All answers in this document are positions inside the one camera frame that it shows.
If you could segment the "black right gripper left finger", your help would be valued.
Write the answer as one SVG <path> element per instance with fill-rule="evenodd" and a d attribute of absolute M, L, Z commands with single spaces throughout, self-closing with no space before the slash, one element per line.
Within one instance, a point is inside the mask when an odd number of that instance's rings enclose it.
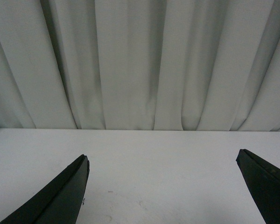
<path fill-rule="evenodd" d="M 81 155 L 1 224 L 75 224 L 89 177 Z"/>

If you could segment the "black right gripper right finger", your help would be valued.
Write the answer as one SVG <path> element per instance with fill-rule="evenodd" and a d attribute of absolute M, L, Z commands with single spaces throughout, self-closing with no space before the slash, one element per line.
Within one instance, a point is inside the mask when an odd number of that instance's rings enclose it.
<path fill-rule="evenodd" d="M 280 224 L 280 169 L 247 149 L 236 162 L 265 223 Z"/>

